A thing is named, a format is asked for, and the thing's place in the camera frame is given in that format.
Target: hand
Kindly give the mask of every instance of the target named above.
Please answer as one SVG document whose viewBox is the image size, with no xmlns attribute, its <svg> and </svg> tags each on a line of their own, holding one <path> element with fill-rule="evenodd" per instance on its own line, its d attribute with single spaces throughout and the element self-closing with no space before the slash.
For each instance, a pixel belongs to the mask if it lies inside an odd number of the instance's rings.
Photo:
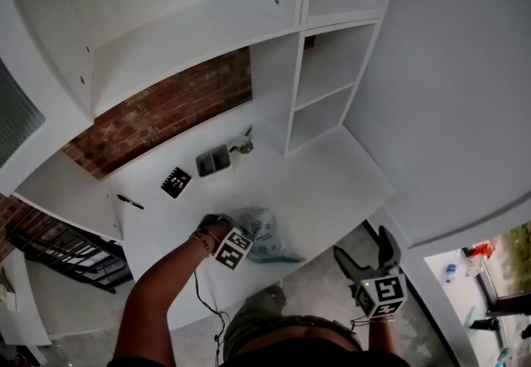
<svg viewBox="0 0 531 367">
<path fill-rule="evenodd" d="M 232 225 L 227 221 L 220 221 L 219 223 L 207 225 L 205 229 L 211 232 L 220 242 L 222 242 L 227 234 L 232 230 Z"/>
</svg>

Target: pen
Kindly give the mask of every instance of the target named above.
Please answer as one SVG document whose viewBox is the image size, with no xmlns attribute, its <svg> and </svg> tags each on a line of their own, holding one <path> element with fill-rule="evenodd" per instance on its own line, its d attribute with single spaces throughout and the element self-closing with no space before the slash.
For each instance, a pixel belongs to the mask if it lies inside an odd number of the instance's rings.
<svg viewBox="0 0 531 367">
<path fill-rule="evenodd" d="M 131 203 L 133 206 L 135 206 L 138 209 L 144 209 L 144 206 L 140 206 L 138 203 L 135 203 L 128 198 L 122 196 L 121 194 L 116 194 L 116 197 L 119 198 L 122 202 Z"/>
</svg>

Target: black wire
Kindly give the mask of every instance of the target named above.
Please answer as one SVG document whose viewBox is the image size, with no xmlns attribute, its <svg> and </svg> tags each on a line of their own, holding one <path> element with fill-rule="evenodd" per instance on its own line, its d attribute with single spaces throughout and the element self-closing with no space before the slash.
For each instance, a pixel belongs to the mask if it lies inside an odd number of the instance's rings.
<svg viewBox="0 0 531 367">
<path fill-rule="evenodd" d="M 212 313 L 216 314 L 219 319 L 222 321 L 222 331 L 219 332 L 218 335 L 214 335 L 214 342 L 217 344 L 216 349 L 216 367 L 219 366 L 219 353 L 220 353 L 220 347 L 223 345 L 223 342 L 225 340 L 219 341 L 219 338 L 223 335 L 223 332 L 225 331 L 225 320 L 223 320 L 223 315 L 225 314 L 227 318 L 229 319 L 229 323 L 231 322 L 231 317 L 225 312 L 225 311 L 216 311 L 213 308 L 211 308 L 201 297 L 199 296 L 199 282 L 197 281 L 197 274 L 196 272 L 193 273 L 193 277 L 196 279 L 196 295 L 198 300 Z"/>
<path fill-rule="evenodd" d="M 356 321 L 358 320 L 361 320 L 362 318 L 365 318 L 366 316 L 361 316 L 361 317 L 358 317 L 358 318 L 354 318 L 353 320 L 350 321 L 350 325 L 352 326 L 350 328 L 350 331 L 353 331 L 354 330 L 354 327 L 357 325 L 356 324 Z"/>
</svg>

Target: plastic bag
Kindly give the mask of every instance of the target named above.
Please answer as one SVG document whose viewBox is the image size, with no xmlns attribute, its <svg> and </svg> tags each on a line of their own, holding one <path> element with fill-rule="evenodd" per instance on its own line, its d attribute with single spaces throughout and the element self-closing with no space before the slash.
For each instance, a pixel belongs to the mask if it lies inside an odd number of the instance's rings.
<svg viewBox="0 0 531 367">
<path fill-rule="evenodd" d="M 483 271 L 483 255 L 475 255 L 468 258 L 468 267 L 466 268 L 465 275 L 467 277 L 475 277 Z"/>
<path fill-rule="evenodd" d="M 280 235 L 273 212 L 268 208 L 247 208 L 240 213 L 237 226 L 253 241 L 247 257 L 257 263 L 302 262 L 304 258 L 292 253 Z"/>
</svg>

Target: wristband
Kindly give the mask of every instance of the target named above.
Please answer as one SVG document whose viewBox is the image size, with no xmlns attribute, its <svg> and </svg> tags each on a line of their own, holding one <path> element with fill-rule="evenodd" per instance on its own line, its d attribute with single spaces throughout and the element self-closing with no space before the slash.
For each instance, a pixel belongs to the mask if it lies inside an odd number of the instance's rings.
<svg viewBox="0 0 531 367">
<path fill-rule="evenodd" d="M 193 239 L 197 240 L 198 242 L 201 242 L 201 243 L 204 245 L 205 249 L 207 250 L 208 255 L 210 255 L 210 256 L 213 255 L 213 253 L 214 253 L 214 249 L 211 249 L 211 248 L 209 247 L 208 242 L 207 242 L 207 239 L 205 239 L 205 238 L 201 235 L 201 233 L 199 233 L 199 232 L 193 232 L 192 234 L 190 234 L 190 238 L 193 238 Z"/>
<path fill-rule="evenodd" d="M 394 318 L 390 318 L 389 320 L 373 320 L 373 319 L 371 319 L 371 322 L 373 322 L 373 323 L 394 323 L 395 319 Z"/>
</svg>

